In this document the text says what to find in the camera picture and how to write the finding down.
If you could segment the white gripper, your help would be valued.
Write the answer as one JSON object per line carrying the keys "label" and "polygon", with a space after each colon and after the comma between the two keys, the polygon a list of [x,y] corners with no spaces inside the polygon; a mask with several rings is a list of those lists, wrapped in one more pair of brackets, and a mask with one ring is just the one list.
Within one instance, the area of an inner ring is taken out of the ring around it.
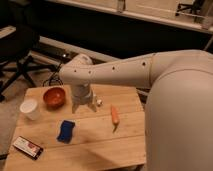
{"label": "white gripper", "polygon": [[91,103],[93,101],[93,91],[89,84],[83,85],[72,85],[72,101],[74,102],[72,105],[72,113],[75,114],[79,105],[85,105],[93,111],[97,112],[96,105]]}

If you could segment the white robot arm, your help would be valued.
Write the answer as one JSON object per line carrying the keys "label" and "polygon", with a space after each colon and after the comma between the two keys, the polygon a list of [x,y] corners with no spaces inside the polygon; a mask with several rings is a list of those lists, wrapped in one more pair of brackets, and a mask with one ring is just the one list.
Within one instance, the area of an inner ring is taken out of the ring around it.
{"label": "white robot arm", "polygon": [[147,171],[213,171],[212,53],[156,52],[97,65],[80,54],[59,75],[77,100],[92,84],[147,88]]}

